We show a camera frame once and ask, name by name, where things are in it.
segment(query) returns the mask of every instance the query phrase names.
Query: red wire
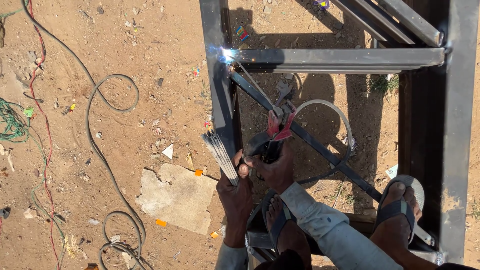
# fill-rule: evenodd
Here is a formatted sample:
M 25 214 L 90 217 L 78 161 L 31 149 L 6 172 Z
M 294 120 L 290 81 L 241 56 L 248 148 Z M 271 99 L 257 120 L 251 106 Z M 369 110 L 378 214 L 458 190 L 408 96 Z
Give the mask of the red wire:
M 33 9 L 32 9 L 32 0 L 29 1 L 29 6 L 30 6 L 30 15 L 33 18 L 34 16 L 33 16 Z M 48 167 L 48 164 L 50 163 L 50 157 L 52 156 L 52 136 L 50 134 L 50 127 L 48 125 L 47 115 L 43 112 L 43 110 L 40 107 L 40 104 L 38 103 L 38 101 L 35 100 L 36 99 L 35 98 L 35 93 L 34 93 L 33 87 L 32 87 L 33 81 L 35 81 L 35 77 L 36 77 L 35 72 L 36 72 L 37 68 L 39 68 L 40 65 L 43 63 L 43 61 L 45 60 L 45 44 L 43 43 L 43 39 L 42 39 L 42 36 L 41 36 L 38 28 L 36 26 L 34 26 L 34 28 L 35 28 L 36 32 L 38 33 L 38 38 L 40 39 L 40 44 L 42 45 L 42 60 L 38 63 L 35 70 L 33 70 L 33 72 L 32 72 L 32 79 L 30 80 L 30 93 L 32 94 L 32 97 L 34 98 L 34 101 L 35 101 L 36 106 L 38 107 L 38 110 L 45 117 L 45 127 L 47 128 L 47 133 L 48 133 L 48 142 L 49 142 L 49 145 L 50 145 L 50 151 L 48 152 L 47 162 L 45 164 L 45 170 L 43 171 L 43 179 L 44 179 L 44 184 L 45 184 L 45 191 L 47 192 L 48 198 L 50 200 L 50 205 L 52 206 L 51 207 L 51 216 L 50 216 L 52 218 L 52 221 L 50 222 L 50 243 L 52 244 L 53 253 L 55 255 L 55 259 L 57 260 L 56 269 L 60 270 L 59 258 L 58 258 L 58 255 L 57 255 L 57 251 L 55 250 L 55 244 L 53 243 L 53 219 L 54 219 L 53 213 L 54 213 L 54 210 L 55 210 L 55 206 L 53 205 L 52 193 L 48 189 L 47 181 L 46 181 L 46 179 L 47 179 L 47 167 Z

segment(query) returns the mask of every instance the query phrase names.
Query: orange paper scrap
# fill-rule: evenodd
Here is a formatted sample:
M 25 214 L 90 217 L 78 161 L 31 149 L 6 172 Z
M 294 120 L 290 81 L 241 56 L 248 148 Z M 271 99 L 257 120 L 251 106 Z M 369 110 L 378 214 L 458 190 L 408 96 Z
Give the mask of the orange paper scrap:
M 210 236 L 215 239 L 218 237 L 218 234 L 216 233 L 216 231 L 213 231 L 213 233 L 210 234 Z
M 156 223 L 160 226 L 163 226 L 163 227 L 166 227 L 167 226 L 167 222 L 166 221 L 161 221 L 161 220 L 156 220 Z

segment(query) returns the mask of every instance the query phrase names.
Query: sleeve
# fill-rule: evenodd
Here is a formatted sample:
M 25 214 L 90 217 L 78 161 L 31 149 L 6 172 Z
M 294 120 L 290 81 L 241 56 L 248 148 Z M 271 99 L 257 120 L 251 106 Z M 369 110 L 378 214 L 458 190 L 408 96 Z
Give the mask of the sleeve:
M 401 270 L 385 252 L 353 229 L 348 217 L 315 201 L 298 183 L 280 197 L 297 217 L 297 224 L 312 236 L 320 250 L 340 270 Z
M 247 270 L 247 248 L 232 248 L 222 243 L 218 252 L 215 270 Z

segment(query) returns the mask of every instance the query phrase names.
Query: flip-flop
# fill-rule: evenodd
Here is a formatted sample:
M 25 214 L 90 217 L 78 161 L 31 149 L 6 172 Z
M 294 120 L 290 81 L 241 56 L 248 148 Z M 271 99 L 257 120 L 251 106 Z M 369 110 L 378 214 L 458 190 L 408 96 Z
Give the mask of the flip-flop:
M 267 227 L 267 230 L 268 230 L 268 226 L 267 226 L 266 214 L 268 212 L 268 207 L 272 204 L 270 200 L 273 198 L 275 194 L 277 194 L 275 190 L 270 189 L 270 191 L 267 193 L 267 195 L 262 201 L 262 215 L 264 217 L 265 227 Z M 287 223 L 288 220 L 293 220 L 295 223 L 297 222 L 297 218 L 288 209 L 287 205 L 284 202 L 282 203 L 283 203 L 283 211 L 280 212 L 280 214 L 277 216 L 277 218 L 273 222 L 272 228 L 268 230 L 268 235 L 270 235 L 270 240 L 272 241 L 272 245 L 277 256 L 280 255 L 280 253 L 278 252 L 278 249 L 276 247 L 276 242 L 278 240 L 278 236 L 280 235 L 280 232 L 283 229 L 283 226 L 285 226 L 285 223 Z
M 408 206 L 405 199 L 402 198 L 400 200 L 391 202 L 386 206 L 382 207 L 382 204 L 385 198 L 388 195 L 388 189 L 397 182 L 401 182 L 405 185 L 405 189 L 408 187 L 412 187 L 415 190 L 415 198 L 417 199 L 417 203 L 419 204 L 420 210 L 423 209 L 423 204 L 425 202 L 425 193 L 423 191 L 423 187 L 421 186 L 420 182 L 409 175 L 397 175 L 394 177 L 390 182 L 388 182 L 387 186 L 385 187 L 384 193 L 382 194 L 382 198 L 378 203 L 378 210 L 377 210 L 377 219 L 375 221 L 375 226 L 373 231 L 377 228 L 377 226 L 384 222 L 385 220 L 394 217 L 398 214 L 404 214 L 407 218 L 408 224 L 410 225 L 410 238 L 408 243 L 411 243 L 413 240 L 413 235 L 415 233 L 414 228 L 416 227 L 417 223 L 415 222 L 415 215 L 411 207 Z

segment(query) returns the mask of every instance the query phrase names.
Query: steel frame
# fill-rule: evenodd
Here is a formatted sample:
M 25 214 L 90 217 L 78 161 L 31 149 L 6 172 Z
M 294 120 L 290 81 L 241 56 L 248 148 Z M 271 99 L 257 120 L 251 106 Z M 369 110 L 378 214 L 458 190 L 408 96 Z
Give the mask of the steel frame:
M 371 0 L 331 1 L 384 49 L 249 49 L 241 52 L 249 60 L 240 61 L 249 72 L 401 73 L 398 172 L 422 182 L 426 202 L 419 225 L 433 237 L 432 245 L 416 238 L 409 248 L 431 261 L 462 263 L 479 2 L 416 0 L 409 6 L 401 0 L 379 0 L 379 7 Z M 218 61 L 215 48 L 231 48 L 228 0 L 200 0 L 200 10 L 215 129 L 232 157 L 242 147 L 237 90 L 267 110 L 271 105 Z M 293 123 L 291 130 L 332 164 L 340 162 L 300 125 Z M 380 199 L 350 167 L 339 170 Z M 354 228 L 371 233 L 373 220 L 348 217 Z M 261 262 L 275 258 L 258 208 L 247 238 L 251 254 Z M 313 254 L 321 254 L 311 247 Z

